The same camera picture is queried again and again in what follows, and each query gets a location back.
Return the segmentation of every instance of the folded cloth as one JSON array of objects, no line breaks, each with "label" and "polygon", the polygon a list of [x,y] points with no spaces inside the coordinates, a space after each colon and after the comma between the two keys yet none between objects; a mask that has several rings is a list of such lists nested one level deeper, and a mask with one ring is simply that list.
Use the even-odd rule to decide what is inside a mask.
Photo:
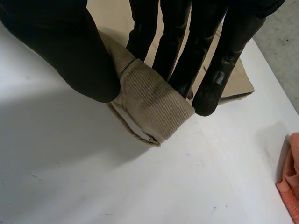
[{"label": "folded cloth", "polygon": [[[121,83],[121,93],[108,107],[137,139],[159,146],[194,114],[194,109],[152,68],[135,59],[111,37],[102,32],[100,36]],[[149,140],[135,134],[114,105],[121,107]]]},{"label": "folded cloth", "polygon": [[299,224],[299,133],[289,138],[290,147],[277,188],[295,224]]}]

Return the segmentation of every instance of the white table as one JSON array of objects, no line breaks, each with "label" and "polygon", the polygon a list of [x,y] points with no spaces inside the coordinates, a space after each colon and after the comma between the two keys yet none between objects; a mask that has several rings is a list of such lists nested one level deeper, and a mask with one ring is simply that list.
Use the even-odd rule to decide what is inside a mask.
[{"label": "white table", "polygon": [[299,117],[251,40],[255,92],[161,148],[67,86],[0,25],[0,223],[290,224],[275,187]]}]

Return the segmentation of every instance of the orange towel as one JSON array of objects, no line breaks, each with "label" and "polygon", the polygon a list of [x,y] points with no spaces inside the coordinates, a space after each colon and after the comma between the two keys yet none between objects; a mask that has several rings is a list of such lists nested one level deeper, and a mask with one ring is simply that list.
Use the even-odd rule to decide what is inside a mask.
[{"label": "orange towel", "polygon": [[292,134],[289,142],[282,180],[277,188],[294,223],[299,224],[299,133]]}]

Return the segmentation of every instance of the gray floor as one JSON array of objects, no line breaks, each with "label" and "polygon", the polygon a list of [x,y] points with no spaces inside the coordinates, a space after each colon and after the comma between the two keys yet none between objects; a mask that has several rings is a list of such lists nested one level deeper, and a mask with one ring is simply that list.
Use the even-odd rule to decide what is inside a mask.
[{"label": "gray floor", "polygon": [[299,0],[286,0],[254,40],[299,113]]}]

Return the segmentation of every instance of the black glove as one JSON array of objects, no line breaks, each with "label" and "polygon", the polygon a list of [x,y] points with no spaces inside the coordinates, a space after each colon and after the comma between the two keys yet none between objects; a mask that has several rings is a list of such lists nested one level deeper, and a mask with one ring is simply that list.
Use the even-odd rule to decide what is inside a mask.
[{"label": "black glove", "polygon": [[[197,114],[212,114],[246,43],[284,0],[161,0],[164,31],[153,69],[184,98],[190,93],[224,15],[222,34],[204,79],[193,99]],[[156,33],[158,0],[130,0],[134,30],[127,49],[144,60]],[[190,33],[173,67],[184,38],[192,4]]]},{"label": "black glove", "polygon": [[76,91],[114,100],[119,79],[86,9],[87,0],[2,0],[0,19]]}]

